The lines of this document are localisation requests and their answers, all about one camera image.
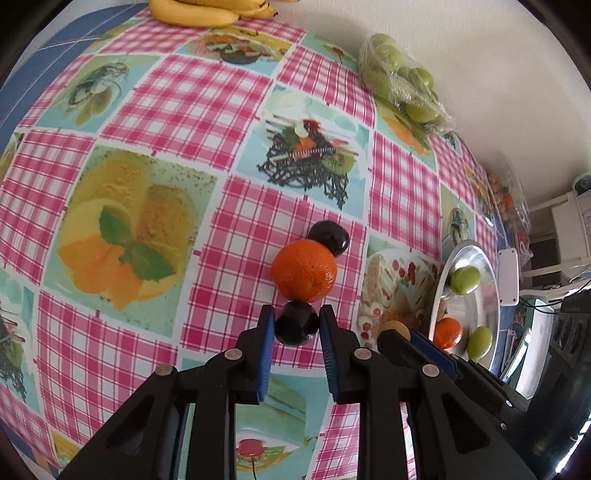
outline printed mint leaf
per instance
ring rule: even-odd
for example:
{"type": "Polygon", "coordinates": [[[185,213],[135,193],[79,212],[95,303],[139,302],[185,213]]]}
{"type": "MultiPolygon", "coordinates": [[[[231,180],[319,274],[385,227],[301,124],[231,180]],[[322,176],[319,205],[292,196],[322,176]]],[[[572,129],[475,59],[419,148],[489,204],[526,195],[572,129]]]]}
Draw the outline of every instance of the printed mint leaf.
{"type": "Polygon", "coordinates": [[[100,213],[99,227],[101,237],[110,245],[128,247],[134,241],[125,222],[106,207],[100,213]]]}
{"type": "Polygon", "coordinates": [[[11,340],[8,341],[8,346],[6,348],[6,358],[15,368],[20,368],[22,365],[22,346],[20,343],[13,342],[11,340]]]}
{"type": "Polygon", "coordinates": [[[145,244],[131,244],[119,261],[129,263],[140,280],[158,281],[175,273],[163,254],[145,244]]]}

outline metal bowl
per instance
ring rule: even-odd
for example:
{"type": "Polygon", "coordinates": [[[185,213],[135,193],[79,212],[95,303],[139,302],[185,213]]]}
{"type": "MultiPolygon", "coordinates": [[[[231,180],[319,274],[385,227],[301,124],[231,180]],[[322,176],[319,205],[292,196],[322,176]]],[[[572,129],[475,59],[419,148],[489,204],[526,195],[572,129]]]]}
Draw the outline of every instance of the metal bowl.
{"type": "Polygon", "coordinates": [[[422,332],[433,340],[435,322],[441,298],[447,301],[447,316],[455,318],[462,324],[462,340],[453,348],[448,349],[466,360],[468,339],[477,327],[484,325],[492,332],[492,346],[488,353],[478,360],[483,367],[490,369],[495,358],[496,343],[499,338],[499,292],[496,287],[495,273],[482,247],[471,240],[458,244],[447,260],[441,275],[437,277],[427,299],[425,319],[422,332]],[[451,292],[446,285],[447,277],[462,267],[471,265],[480,270],[480,284],[470,294],[460,297],[451,292]]]}

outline oval metal dish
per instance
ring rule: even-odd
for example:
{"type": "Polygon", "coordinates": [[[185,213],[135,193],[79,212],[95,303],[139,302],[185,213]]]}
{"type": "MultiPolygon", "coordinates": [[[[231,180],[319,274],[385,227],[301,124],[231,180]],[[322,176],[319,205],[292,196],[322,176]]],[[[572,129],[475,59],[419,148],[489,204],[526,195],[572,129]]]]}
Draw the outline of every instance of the oval metal dish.
{"type": "Polygon", "coordinates": [[[480,284],[469,295],[460,297],[451,293],[446,299],[447,316],[455,318],[463,328],[462,340],[447,351],[467,360],[466,347],[470,334],[480,325],[484,325],[492,332],[492,346],[488,353],[478,360],[478,363],[490,369],[495,359],[496,343],[499,338],[499,292],[491,263],[482,247],[476,242],[464,241],[458,244],[450,254],[427,299],[424,318],[430,320],[423,322],[422,333],[433,340],[437,310],[446,288],[447,277],[458,268],[468,265],[480,270],[480,284]]]}

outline bunch of bananas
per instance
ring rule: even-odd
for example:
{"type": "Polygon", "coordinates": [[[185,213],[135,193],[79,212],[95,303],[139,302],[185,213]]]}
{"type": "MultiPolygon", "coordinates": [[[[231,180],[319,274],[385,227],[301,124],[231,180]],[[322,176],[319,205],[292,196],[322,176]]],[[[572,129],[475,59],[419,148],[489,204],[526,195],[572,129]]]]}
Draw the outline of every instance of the bunch of bananas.
{"type": "Polygon", "coordinates": [[[182,27],[225,27],[240,17],[277,15],[271,4],[261,0],[149,0],[148,6],[157,20],[182,27]]]}

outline bag of green apples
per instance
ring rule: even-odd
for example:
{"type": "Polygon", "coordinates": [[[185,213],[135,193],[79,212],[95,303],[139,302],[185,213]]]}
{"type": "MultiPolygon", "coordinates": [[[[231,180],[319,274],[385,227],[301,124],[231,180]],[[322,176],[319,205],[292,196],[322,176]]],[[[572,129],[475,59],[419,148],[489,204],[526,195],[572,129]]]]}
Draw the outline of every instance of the bag of green apples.
{"type": "Polygon", "coordinates": [[[364,42],[359,72],[375,96],[391,103],[421,130],[440,135],[454,130],[452,117],[433,90],[432,75],[401,51],[389,35],[376,33],[364,42]]]}

